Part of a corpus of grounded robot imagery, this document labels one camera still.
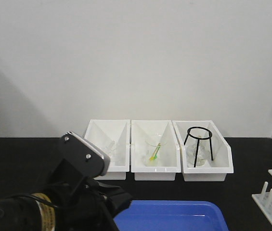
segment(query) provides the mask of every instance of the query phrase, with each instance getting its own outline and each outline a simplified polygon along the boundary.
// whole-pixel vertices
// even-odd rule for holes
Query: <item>black countertop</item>
[[[57,138],[0,138],[0,198],[37,190],[60,161],[53,152]],[[272,231],[272,226],[251,198],[265,181],[272,188],[272,139],[226,138],[232,149],[234,173],[224,182],[107,180],[122,186],[139,200],[197,200],[216,204],[230,231]]]

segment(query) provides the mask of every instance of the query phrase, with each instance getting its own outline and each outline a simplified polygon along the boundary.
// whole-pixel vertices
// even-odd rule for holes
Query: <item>white plastic tray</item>
[[[125,180],[130,170],[130,120],[92,119],[84,138],[110,157],[107,174],[96,179]]]
[[[174,120],[172,122],[181,147],[182,173],[185,181],[224,181],[227,173],[233,173],[231,148],[218,131],[213,121]],[[188,157],[186,149],[189,145],[194,144],[195,139],[189,137],[186,145],[184,145],[184,140],[186,138],[188,128],[196,126],[207,128],[212,132],[214,160],[211,161],[211,159],[208,158],[204,165],[194,167],[187,160]],[[198,134],[194,134],[195,136],[207,137],[207,132],[204,130],[196,130],[196,132],[198,132]],[[208,140],[200,142],[204,143],[206,150],[210,150]]]
[[[156,143],[165,144],[158,151],[158,166],[147,166],[143,161],[147,140],[152,137],[157,137]],[[131,121],[131,171],[135,180],[175,180],[175,174],[181,172],[180,146],[170,120]]]

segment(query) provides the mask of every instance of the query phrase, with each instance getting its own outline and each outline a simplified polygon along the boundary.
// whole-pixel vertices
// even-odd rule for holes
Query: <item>yellow label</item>
[[[48,196],[43,193],[35,193],[34,196],[51,202]],[[41,216],[41,231],[54,231],[55,229],[55,211],[54,208],[36,201],[39,206]]]

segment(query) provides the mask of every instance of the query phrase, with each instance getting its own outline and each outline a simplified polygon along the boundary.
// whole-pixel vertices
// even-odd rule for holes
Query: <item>dark object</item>
[[[208,132],[208,137],[200,138],[200,137],[193,136],[192,134],[190,134],[190,132],[194,128],[198,128],[198,129],[202,129],[202,130],[207,131]],[[197,163],[197,156],[198,156],[198,149],[199,149],[200,141],[209,140],[209,147],[210,147],[210,150],[211,150],[211,159],[214,160],[213,150],[212,150],[212,136],[213,136],[213,134],[212,134],[212,132],[210,130],[208,130],[207,128],[203,128],[203,127],[191,127],[191,128],[188,128],[187,136],[186,136],[185,141],[184,141],[184,145],[186,144],[188,136],[191,136],[191,137],[193,137],[194,139],[197,140],[197,148],[196,148],[196,152],[195,152],[194,167],[196,166],[196,163]]]
[[[0,231],[118,231],[113,217],[129,207],[131,195],[93,178],[110,159],[73,132],[58,144],[62,161],[39,193],[0,200]]]

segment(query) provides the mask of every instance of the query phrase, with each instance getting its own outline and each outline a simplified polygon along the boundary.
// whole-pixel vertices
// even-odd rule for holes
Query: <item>cable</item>
[[[27,194],[27,193],[22,193],[22,194],[14,194],[14,195],[11,195],[9,196],[8,198],[21,198],[21,197],[24,197],[24,198],[30,198],[32,200],[35,200],[35,201],[38,201],[42,204],[45,204],[49,207],[52,207],[52,208],[55,208],[55,209],[71,209],[71,208],[74,208],[75,206],[59,206],[59,205],[56,205],[52,202],[49,202],[49,201],[46,201],[44,199],[41,199],[35,195],[31,195],[31,194]]]

